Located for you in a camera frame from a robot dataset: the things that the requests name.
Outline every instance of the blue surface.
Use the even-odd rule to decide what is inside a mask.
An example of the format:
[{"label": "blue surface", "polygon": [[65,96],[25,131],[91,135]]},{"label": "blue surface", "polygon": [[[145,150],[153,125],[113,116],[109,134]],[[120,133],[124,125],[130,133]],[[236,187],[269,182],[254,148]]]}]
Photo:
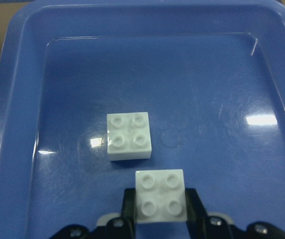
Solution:
[{"label": "blue surface", "polygon": [[[41,0],[10,23],[0,239],[92,230],[120,210],[135,170],[174,168],[208,211],[242,229],[263,220],[285,230],[285,7],[113,3]],[[151,159],[111,163],[106,114],[139,111],[149,113]],[[137,227],[138,238],[160,236],[189,238],[185,224]]]}]

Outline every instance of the blue plastic bin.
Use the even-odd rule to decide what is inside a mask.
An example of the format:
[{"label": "blue plastic bin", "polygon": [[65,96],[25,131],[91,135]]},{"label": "blue plastic bin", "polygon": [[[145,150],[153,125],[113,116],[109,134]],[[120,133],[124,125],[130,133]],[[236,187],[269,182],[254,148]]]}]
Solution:
[{"label": "blue plastic bin", "polygon": [[[106,114],[125,112],[149,113],[150,159],[109,161]],[[0,239],[93,230],[136,170],[176,168],[208,211],[285,230],[284,6],[39,0],[15,15],[0,59]],[[159,237],[189,235],[138,225]]]}]

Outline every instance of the white toy brick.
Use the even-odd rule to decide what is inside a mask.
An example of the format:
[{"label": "white toy brick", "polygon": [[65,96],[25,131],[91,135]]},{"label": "white toy brick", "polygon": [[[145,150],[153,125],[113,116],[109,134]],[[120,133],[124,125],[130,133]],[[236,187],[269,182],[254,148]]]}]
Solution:
[{"label": "white toy brick", "polygon": [[150,158],[148,113],[107,114],[107,141],[111,161]]},{"label": "white toy brick", "polygon": [[187,220],[182,169],[136,171],[137,223]]}]

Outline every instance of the bolt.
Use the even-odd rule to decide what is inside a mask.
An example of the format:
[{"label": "bolt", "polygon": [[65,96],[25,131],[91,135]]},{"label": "bolt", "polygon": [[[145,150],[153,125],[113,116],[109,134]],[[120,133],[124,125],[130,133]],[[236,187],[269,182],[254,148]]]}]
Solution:
[{"label": "bolt", "polygon": [[222,225],[222,220],[221,220],[221,218],[211,217],[210,223],[214,226],[220,226],[220,225]]},{"label": "bolt", "polygon": [[120,228],[123,226],[123,220],[122,219],[115,219],[112,221],[112,224],[115,228]]},{"label": "bolt", "polygon": [[77,238],[77,237],[80,237],[81,234],[82,234],[82,230],[80,230],[79,228],[71,229],[70,237],[71,238]]},{"label": "bolt", "polygon": [[254,227],[255,231],[260,234],[267,234],[268,230],[264,225],[256,224]]}]

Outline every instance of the blue tray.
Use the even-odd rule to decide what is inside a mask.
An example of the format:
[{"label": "blue tray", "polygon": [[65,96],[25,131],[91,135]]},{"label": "blue tray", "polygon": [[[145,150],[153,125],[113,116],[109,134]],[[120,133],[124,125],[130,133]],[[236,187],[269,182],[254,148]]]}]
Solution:
[{"label": "blue tray", "polygon": [[[106,114],[140,111],[151,158],[110,162]],[[92,230],[135,170],[175,168],[208,211],[285,230],[284,6],[39,0],[16,14],[0,59],[0,239]],[[137,237],[189,238],[184,223]]]}]

